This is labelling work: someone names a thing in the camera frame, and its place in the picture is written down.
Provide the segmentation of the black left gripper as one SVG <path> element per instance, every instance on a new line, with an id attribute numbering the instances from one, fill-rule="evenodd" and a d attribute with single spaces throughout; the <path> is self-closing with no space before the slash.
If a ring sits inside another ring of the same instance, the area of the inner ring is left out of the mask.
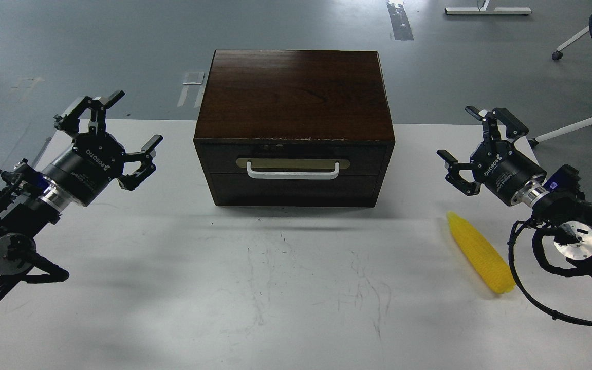
<path id="1" fill-rule="evenodd" d="M 154 135 L 141 150 L 128 154 L 106 133 L 106 112 L 124 95 L 118 90 L 107 98 L 77 98 L 63 114 L 54 116 L 54 128 L 73 138 L 72 147 L 50 162 L 42 174 L 81 206 L 89 206 L 115 178 L 122 189 L 133 191 L 157 169 L 153 158 L 162 135 Z M 88 131 L 80 133 L 80 117 L 85 112 L 90 112 Z M 123 163 L 127 162 L 139 162 L 139 168 L 122 175 Z"/>

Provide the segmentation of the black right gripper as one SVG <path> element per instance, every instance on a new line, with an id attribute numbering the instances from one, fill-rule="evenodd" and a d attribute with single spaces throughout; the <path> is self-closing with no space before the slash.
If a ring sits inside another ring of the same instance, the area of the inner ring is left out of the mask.
<path id="1" fill-rule="evenodd" d="M 471 156 L 471 162 L 458 162 L 447 150 L 437 150 L 437 155 L 446 165 L 446 181 L 465 196 L 479 194 L 483 184 L 504 204 L 514 206 L 517 204 L 516 193 L 526 183 L 531 180 L 541 182 L 547 175 L 535 161 L 514 146 L 515 141 L 529 133 L 529 128 L 507 108 L 479 110 L 465 107 L 465 112 L 481 122 L 483 141 Z M 505 127 L 505 140 L 501 136 L 499 124 Z M 472 171 L 476 182 L 468 182 L 460 175 L 465 170 Z"/>

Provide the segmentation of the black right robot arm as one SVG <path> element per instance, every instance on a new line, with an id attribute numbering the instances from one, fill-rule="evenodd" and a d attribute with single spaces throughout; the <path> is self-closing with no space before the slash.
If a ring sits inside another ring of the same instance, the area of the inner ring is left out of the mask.
<path id="1" fill-rule="evenodd" d="M 552 175 L 516 149 L 528 128 L 506 108 L 466 107 L 483 127 L 483 140 L 468 162 L 446 150 L 446 181 L 466 196 L 487 188 L 507 206 L 525 204 L 540 229 L 532 239 L 533 252 L 547 272 L 563 277 L 592 277 L 592 203 L 579 186 L 579 173 L 564 165 Z"/>

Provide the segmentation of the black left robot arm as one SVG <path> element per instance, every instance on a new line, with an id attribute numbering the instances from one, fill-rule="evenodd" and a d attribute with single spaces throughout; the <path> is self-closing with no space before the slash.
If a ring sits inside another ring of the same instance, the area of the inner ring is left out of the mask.
<path id="1" fill-rule="evenodd" d="M 42 171 L 26 159 L 11 171 L 0 169 L 0 300 L 18 283 L 61 283 L 69 272 L 38 253 L 35 236 L 56 224 L 69 204 L 87 207 L 113 181 L 132 191 L 156 170 L 155 135 L 129 153 L 106 130 L 106 112 L 124 92 L 108 98 L 76 99 L 54 126 L 72 145 Z"/>

